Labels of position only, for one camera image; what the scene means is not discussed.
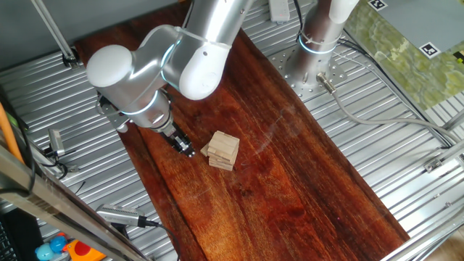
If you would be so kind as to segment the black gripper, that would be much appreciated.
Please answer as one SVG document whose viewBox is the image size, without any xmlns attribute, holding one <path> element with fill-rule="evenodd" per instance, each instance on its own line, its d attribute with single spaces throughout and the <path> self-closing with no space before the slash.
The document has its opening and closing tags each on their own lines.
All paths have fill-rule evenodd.
<svg viewBox="0 0 464 261">
<path fill-rule="evenodd" d="M 183 133 L 175 123 L 168 124 L 160 134 L 172 148 L 177 148 L 180 154 L 187 157 L 193 157 L 196 154 L 190 139 L 183 138 Z"/>
</svg>

